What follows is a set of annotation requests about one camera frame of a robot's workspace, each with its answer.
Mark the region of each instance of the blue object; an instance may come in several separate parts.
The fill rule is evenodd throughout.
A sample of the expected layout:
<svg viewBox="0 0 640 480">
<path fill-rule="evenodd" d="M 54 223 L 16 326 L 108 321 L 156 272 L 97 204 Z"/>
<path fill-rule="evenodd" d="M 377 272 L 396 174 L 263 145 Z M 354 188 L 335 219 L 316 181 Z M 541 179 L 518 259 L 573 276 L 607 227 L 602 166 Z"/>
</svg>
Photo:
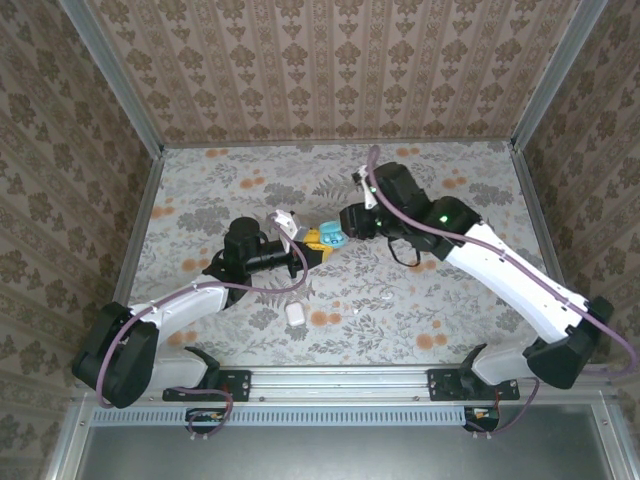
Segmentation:
<svg viewBox="0 0 640 480">
<path fill-rule="evenodd" d="M 342 233 L 340 222 L 335 220 L 325 222 L 318 227 L 320 243 L 333 248 L 344 247 L 347 244 L 347 236 Z"/>
</svg>

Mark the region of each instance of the patterned wall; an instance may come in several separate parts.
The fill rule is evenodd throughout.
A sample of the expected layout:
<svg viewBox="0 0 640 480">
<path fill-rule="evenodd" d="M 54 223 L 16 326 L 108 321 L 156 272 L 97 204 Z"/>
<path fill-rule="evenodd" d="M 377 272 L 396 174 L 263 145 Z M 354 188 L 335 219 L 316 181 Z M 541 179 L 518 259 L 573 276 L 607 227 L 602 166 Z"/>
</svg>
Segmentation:
<svg viewBox="0 0 640 480">
<path fill-rule="evenodd" d="M 565 277 L 640 347 L 640 2 L 608 3 L 525 156 Z M 621 394 L 635 419 L 640 381 Z"/>
<path fill-rule="evenodd" d="M 56 1 L 0 2 L 0 478 L 35 478 L 150 159 Z"/>
<path fill-rule="evenodd" d="M 164 142 L 508 137 L 577 0 L 88 0 Z"/>
</svg>

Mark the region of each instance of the wire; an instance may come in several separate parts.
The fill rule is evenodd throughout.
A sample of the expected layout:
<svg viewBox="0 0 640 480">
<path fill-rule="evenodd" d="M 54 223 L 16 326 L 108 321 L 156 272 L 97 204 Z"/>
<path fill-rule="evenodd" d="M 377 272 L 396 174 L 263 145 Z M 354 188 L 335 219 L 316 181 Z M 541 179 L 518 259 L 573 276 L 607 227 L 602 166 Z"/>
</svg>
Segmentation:
<svg viewBox="0 0 640 480">
<path fill-rule="evenodd" d="M 214 388 L 203 388 L 203 389 L 191 389 L 191 388 L 182 388 L 182 387 L 174 387 L 171 390 L 175 390 L 176 392 L 180 392 L 180 393 L 186 393 L 189 395 L 222 395 L 223 397 L 225 397 L 227 399 L 227 408 L 224 412 L 224 417 L 222 417 L 222 420 L 220 420 L 220 423 L 218 423 L 218 425 L 216 425 L 214 428 L 212 428 L 210 431 L 208 431 L 206 434 L 199 434 L 196 433 L 193 430 L 193 421 L 195 418 L 204 415 L 203 412 L 194 412 L 193 415 L 191 415 L 191 417 L 189 417 L 189 423 L 187 425 L 187 430 L 189 430 L 189 433 L 192 435 L 193 438 L 195 438 L 198 435 L 201 435 L 204 437 L 204 435 L 215 435 L 216 433 L 218 433 L 222 427 L 225 425 L 225 423 L 227 423 L 229 421 L 229 418 L 231 418 L 231 412 L 233 411 L 233 396 L 231 396 L 231 394 L 229 392 L 225 392 L 224 390 L 216 390 Z"/>
<path fill-rule="evenodd" d="M 249 292 L 258 292 L 258 293 L 288 293 L 294 291 L 296 288 L 302 286 L 307 279 L 307 275 L 309 274 L 309 264 L 307 263 L 307 259 L 305 258 L 300 247 L 294 242 L 285 231 L 280 228 L 280 226 L 275 222 L 274 218 L 276 217 L 275 213 L 272 213 L 267 217 L 267 219 L 273 224 L 274 228 L 278 231 L 278 233 L 289 243 L 291 248 L 298 254 L 300 257 L 300 261 L 302 262 L 302 277 L 299 281 L 290 285 L 289 287 L 284 288 L 262 288 L 262 287 L 253 287 L 248 285 L 242 285 L 238 283 L 229 283 L 229 282 L 220 282 L 220 281 L 212 281 L 212 282 L 202 282 L 196 285 L 189 285 L 188 287 L 183 288 L 182 290 L 178 290 L 171 295 L 162 298 L 153 304 L 152 307 L 147 307 L 140 312 L 136 313 L 133 317 L 131 317 L 123 326 L 120 328 L 116 336 L 114 337 L 111 345 L 107 349 L 107 353 L 104 356 L 104 360 L 102 361 L 102 365 L 100 365 L 100 371 L 98 372 L 98 379 L 96 381 L 96 396 L 98 400 L 98 404 L 102 408 L 113 408 L 113 405 L 107 403 L 102 396 L 102 389 L 104 387 L 104 378 L 107 373 L 107 368 L 109 367 L 109 363 L 113 358 L 113 354 L 116 351 L 117 346 L 120 344 L 120 341 L 125 336 L 125 334 L 133 327 L 133 325 L 140 320 L 145 315 L 151 313 L 154 308 L 161 308 L 163 305 L 175 300 L 176 298 L 180 298 L 181 296 L 193 292 L 194 288 L 211 288 L 211 287 L 225 287 L 225 288 L 237 288 L 239 290 L 247 290 Z"/>
<path fill-rule="evenodd" d="M 538 285 L 540 288 L 542 288 L 545 292 L 547 292 L 549 295 L 551 295 L 557 301 L 559 301 L 560 303 L 565 305 L 572 312 L 577 313 L 582 318 L 586 319 L 588 322 L 593 324 L 600 331 L 606 333 L 611 338 L 613 338 L 616 342 L 618 342 L 629 353 L 629 357 L 631 358 L 631 361 L 629 362 L 629 365 L 627 365 L 625 368 L 623 368 L 622 370 L 617 371 L 617 372 L 611 372 L 611 371 L 588 371 L 588 372 L 585 372 L 585 373 L 588 373 L 589 375 L 597 375 L 597 376 L 605 376 L 605 377 L 614 378 L 614 377 L 622 377 L 624 375 L 629 375 L 630 373 L 633 373 L 635 371 L 636 367 L 638 366 L 638 355 L 637 355 L 636 351 L 634 350 L 634 348 L 624 338 L 622 338 L 622 336 L 619 333 L 615 332 L 614 330 L 612 330 L 611 328 L 609 328 L 605 324 L 599 322 L 589 312 L 585 312 L 584 310 L 582 310 L 577 305 L 574 305 L 573 303 L 571 303 L 568 298 L 566 298 L 566 297 L 562 296 L 561 294 L 559 294 L 558 292 L 556 292 L 555 289 L 551 288 L 549 285 L 544 283 L 544 281 L 540 280 L 535 274 L 530 272 L 527 267 L 525 267 L 523 264 L 521 264 L 517 259 L 513 258 L 511 255 L 507 254 L 504 250 L 500 250 L 499 248 L 491 245 L 490 243 L 483 242 L 482 240 L 478 240 L 477 238 L 467 237 L 465 235 L 460 235 L 458 233 L 451 233 L 451 232 L 447 232 L 446 230 L 440 230 L 439 228 L 434 228 L 434 227 L 430 227 L 428 225 L 424 225 L 424 224 L 422 224 L 420 222 L 417 222 L 416 220 L 412 219 L 411 217 L 405 215 L 400 210 L 398 210 L 389 201 L 389 199 L 387 199 L 387 197 L 385 197 L 382 194 L 382 192 L 380 190 L 380 185 L 378 185 L 378 180 L 376 180 L 376 177 L 373 174 L 373 171 L 374 171 L 375 166 L 376 166 L 376 162 L 378 161 L 379 157 L 380 157 L 380 147 L 378 145 L 373 145 L 371 147 L 371 149 L 369 149 L 369 155 L 367 157 L 367 176 L 369 177 L 369 181 L 371 182 L 371 186 L 375 188 L 374 194 L 375 194 L 376 198 L 380 201 L 380 203 L 382 203 L 385 207 L 387 207 L 387 209 L 391 213 L 393 213 L 397 218 L 399 218 L 403 222 L 407 223 L 408 225 L 411 225 L 412 227 L 417 228 L 418 230 L 421 230 L 423 232 L 431 233 L 431 234 L 434 234 L 434 235 L 439 235 L 441 237 L 451 238 L 453 240 L 458 240 L 458 241 L 461 241 L 461 242 L 472 243 L 472 244 L 478 245 L 479 247 L 486 248 L 487 250 L 489 250 L 489 251 L 495 253 L 496 255 L 500 256 L 500 258 L 503 258 L 505 261 L 509 262 L 515 268 L 520 270 L 528 278 L 530 278 L 536 285 Z"/>
<path fill-rule="evenodd" d="M 522 407 L 522 410 L 520 410 L 518 412 L 518 414 L 513 418 L 513 420 L 511 420 L 509 423 L 507 423 L 504 427 L 497 428 L 493 432 L 487 432 L 480 425 L 478 425 L 476 423 L 473 423 L 473 422 L 470 422 L 469 420 L 467 420 L 467 425 L 470 425 L 473 428 L 475 428 L 476 430 L 478 430 L 478 433 L 484 433 L 486 437 L 490 437 L 490 436 L 493 436 L 493 435 L 499 435 L 501 433 L 506 432 L 511 427 L 513 427 L 516 423 L 518 423 L 518 421 L 524 416 L 524 414 L 527 412 L 527 410 L 529 409 L 529 407 L 533 403 L 533 399 L 536 398 L 536 395 L 538 394 L 538 390 L 540 389 L 540 380 L 538 380 L 537 378 L 534 377 L 533 381 L 536 384 L 533 387 L 533 390 L 531 391 L 531 395 L 529 395 L 529 398 L 527 398 L 527 401 L 525 402 L 524 406 Z"/>
</svg>

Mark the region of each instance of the floral tabletop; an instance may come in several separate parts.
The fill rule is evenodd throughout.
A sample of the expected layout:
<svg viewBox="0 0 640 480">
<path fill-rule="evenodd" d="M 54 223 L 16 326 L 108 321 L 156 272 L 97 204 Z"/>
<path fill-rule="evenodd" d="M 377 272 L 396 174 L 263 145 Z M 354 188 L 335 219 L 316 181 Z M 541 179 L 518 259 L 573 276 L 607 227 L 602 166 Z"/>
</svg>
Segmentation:
<svg viewBox="0 0 640 480">
<path fill-rule="evenodd" d="M 542 260 L 506 142 L 382 145 L 380 164 L 407 165 L 430 198 L 467 202 L 520 255 Z M 351 174 L 369 145 L 168 150 L 132 292 L 132 303 L 191 281 L 222 247 L 229 223 L 294 210 L 303 224 L 338 218 L 362 201 Z M 411 263 L 408 245 L 400 258 Z M 289 285 L 286 268 L 253 284 Z M 300 301 L 307 323 L 290 327 L 284 307 Z M 413 268 L 394 262 L 384 238 L 350 241 L 283 295 L 248 293 L 237 305 L 174 334 L 223 365 L 368 365 L 460 362 L 476 344 L 497 343 L 530 327 L 484 285 L 423 254 Z"/>
</svg>

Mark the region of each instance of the purple cable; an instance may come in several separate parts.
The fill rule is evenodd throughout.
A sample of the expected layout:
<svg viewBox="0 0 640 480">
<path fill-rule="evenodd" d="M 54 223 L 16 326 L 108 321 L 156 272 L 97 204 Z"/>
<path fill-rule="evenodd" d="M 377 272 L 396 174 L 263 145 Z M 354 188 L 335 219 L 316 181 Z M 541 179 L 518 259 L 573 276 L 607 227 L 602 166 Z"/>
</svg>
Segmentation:
<svg viewBox="0 0 640 480">
<path fill-rule="evenodd" d="M 599 330 L 601 330 L 602 332 L 606 333 L 611 338 L 613 338 L 616 342 L 618 342 L 629 353 L 629 356 L 631 357 L 631 362 L 629 363 L 629 365 L 627 365 L 627 367 L 625 367 L 624 369 L 622 369 L 622 370 L 620 370 L 618 372 L 588 371 L 588 372 L 585 372 L 585 373 L 588 373 L 589 375 L 597 375 L 597 376 L 605 376 L 605 377 L 614 378 L 614 377 L 622 377 L 624 375 L 629 375 L 630 373 L 633 373 L 635 371 L 636 367 L 638 366 L 638 355 L 636 354 L 636 351 L 633 349 L 633 347 L 624 338 L 622 338 L 622 336 L 620 336 L 620 334 L 618 334 L 617 332 L 613 331 L 611 328 L 607 327 L 605 324 L 600 323 L 595 317 L 593 317 L 588 312 L 584 312 L 579 307 L 577 307 L 573 303 L 569 302 L 568 298 L 563 297 L 558 292 L 556 292 L 553 288 L 549 287 L 546 283 L 544 283 L 542 280 L 540 280 L 538 277 L 536 277 L 533 273 L 531 273 L 524 265 L 522 265 L 520 262 L 518 262 L 518 260 L 516 260 L 515 258 L 513 258 L 510 255 L 506 254 L 506 252 L 504 252 L 503 250 L 500 250 L 499 248 L 494 247 L 490 243 L 483 242 L 482 240 L 478 240 L 476 238 L 467 237 L 465 235 L 460 235 L 460 234 L 457 234 L 457 233 L 451 233 L 451 232 L 447 232 L 445 230 L 440 230 L 438 228 L 429 227 L 427 225 L 424 225 L 424 224 L 422 224 L 420 222 L 415 221 L 411 217 L 408 217 L 407 215 L 402 213 L 400 210 L 398 210 L 381 193 L 380 185 L 378 185 L 378 181 L 376 180 L 376 177 L 373 174 L 373 170 L 375 169 L 375 165 L 376 165 L 376 162 L 378 161 L 379 157 L 380 157 L 380 147 L 378 145 L 373 145 L 371 147 L 371 149 L 369 150 L 369 155 L 367 157 L 368 177 L 369 177 L 369 181 L 371 182 L 371 185 L 376 189 L 375 192 L 374 192 L 376 198 L 385 207 L 387 207 L 387 209 L 391 213 L 393 213 L 397 218 L 399 218 L 403 222 L 405 222 L 405 223 L 411 225 L 412 227 L 417 228 L 418 230 L 421 230 L 423 232 L 432 233 L 434 235 L 439 235 L 439 236 L 442 236 L 442 237 L 451 238 L 453 240 L 458 240 L 458 241 L 461 241 L 461 242 L 473 243 L 473 244 L 478 245 L 480 247 L 486 248 L 487 250 L 490 250 L 491 252 L 495 253 L 496 255 L 500 256 L 501 258 L 504 258 L 504 260 L 506 260 L 511 265 L 513 265 L 518 270 L 520 270 L 522 273 L 524 273 L 533 282 L 535 282 L 538 286 L 540 286 L 545 292 L 547 292 L 548 294 L 553 296 L 553 298 L 555 298 L 557 301 L 561 302 L 563 305 L 566 305 L 571 311 L 577 313 L 582 318 L 585 318 L 587 321 L 589 321 L 590 323 L 595 325 L 596 328 L 598 328 Z"/>
<path fill-rule="evenodd" d="M 522 416 L 525 414 L 527 409 L 533 403 L 533 399 L 536 398 L 536 395 L 538 393 L 538 389 L 540 388 L 540 380 L 538 380 L 537 378 L 533 377 L 533 381 L 536 382 L 536 384 L 533 387 L 533 390 L 531 391 L 531 395 L 529 395 L 529 398 L 527 398 L 527 401 L 525 402 L 525 404 L 522 407 L 522 409 L 518 412 L 518 415 L 516 415 L 514 417 L 514 419 L 511 420 L 509 423 L 507 423 L 504 427 L 500 427 L 497 430 L 494 430 L 493 432 L 487 432 L 480 425 L 478 425 L 476 423 L 473 423 L 473 422 L 470 422 L 469 420 L 467 420 L 467 425 L 471 425 L 473 428 L 478 430 L 479 433 L 484 433 L 487 437 L 488 436 L 493 436 L 493 435 L 499 435 L 501 433 L 506 432 L 507 430 L 509 430 L 511 427 L 513 427 L 522 418 Z"/>
<path fill-rule="evenodd" d="M 178 290 L 177 292 L 174 292 L 171 295 L 168 295 L 167 297 L 163 298 L 162 300 L 159 300 L 158 302 L 156 302 L 154 304 L 154 307 L 155 308 L 161 308 L 163 305 L 171 302 L 172 300 L 175 300 L 176 298 L 179 298 L 179 297 L 181 297 L 182 295 L 184 295 L 186 293 L 193 292 L 194 288 L 226 287 L 226 288 L 236 288 L 238 290 L 247 290 L 249 292 L 278 294 L 278 293 L 292 292 L 296 288 L 302 286 L 304 284 L 304 282 L 306 281 L 307 275 L 309 273 L 309 264 L 307 263 L 307 259 L 305 258 L 304 254 L 302 253 L 302 250 L 300 250 L 300 247 L 298 247 L 298 245 L 296 245 L 296 242 L 294 242 L 291 238 L 289 238 L 289 236 L 284 232 L 284 230 L 282 230 L 282 228 L 280 228 L 280 226 L 273 220 L 275 218 L 275 216 L 276 215 L 274 213 L 272 213 L 271 215 L 269 215 L 267 217 L 267 219 L 269 221 L 271 221 L 271 223 L 273 224 L 275 229 L 278 231 L 278 233 L 280 235 L 282 235 L 283 238 L 286 239 L 286 241 L 289 243 L 291 248 L 293 248 L 293 250 L 298 254 L 298 256 L 300 257 L 300 261 L 302 262 L 302 278 L 300 278 L 299 281 L 297 281 L 296 283 L 294 283 L 293 285 L 291 285 L 289 287 L 275 288 L 275 289 L 263 288 L 263 287 L 253 287 L 253 286 L 250 287 L 250 286 L 247 286 L 247 285 L 241 285 L 241 284 L 236 284 L 236 283 L 228 283 L 228 282 L 219 282 L 219 281 L 203 282 L 203 283 L 199 283 L 197 285 L 189 285 L 188 287 L 185 287 L 182 290 Z M 122 340 L 124 335 L 129 331 L 129 329 L 138 320 L 140 320 L 145 315 L 151 313 L 152 311 L 153 311 L 153 307 L 147 307 L 144 310 L 142 310 L 142 311 L 138 312 L 137 314 L 135 314 L 133 317 L 131 317 L 122 326 L 122 328 L 120 328 L 120 330 L 116 334 L 115 338 L 111 342 L 111 345 L 109 345 L 109 348 L 107 349 L 107 353 L 104 356 L 104 360 L 102 361 L 102 365 L 100 366 L 100 372 L 98 373 L 98 380 L 96 381 L 96 396 L 98 398 L 98 404 L 102 408 L 113 408 L 113 405 L 107 403 L 105 401 L 104 397 L 102 396 L 102 388 L 104 386 L 104 377 L 106 376 L 107 368 L 109 367 L 109 363 L 111 362 L 111 358 L 113 357 L 113 353 L 116 351 L 116 348 L 117 348 L 118 344 L 120 343 L 120 341 Z"/>
<path fill-rule="evenodd" d="M 224 424 L 229 421 L 229 418 L 231 418 L 231 412 L 233 411 L 233 396 L 231 396 L 230 393 L 225 392 L 224 390 L 216 390 L 214 388 L 203 388 L 201 390 L 192 390 L 190 388 L 182 388 L 182 387 L 175 387 L 175 388 L 172 388 L 171 390 L 175 390 L 176 392 L 181 392 L 181 393 L 187 393 L 189 395 L 222 395 L 227 399 L 227 401 L 229 402 L 229 406 L 224 412 L 224 417 L 222 417 L 222 420 L 220 420 L 220 423 L 218 423 L 218 425 L 216 425 L 210 432 L 206 433 L 207 436 L 215 435 L 216 433 L 218 433 L 222 429 Z M 193 420 L 196 417 L 199 417 L 201 415 L 203 415 L 203 413 L 194 413 L 191 417 L 189 417 L 187 430 L 189 430 L 190 434 L 204 436 L 204 434 L 196 433 L 193 430 Z"/>
</svg>

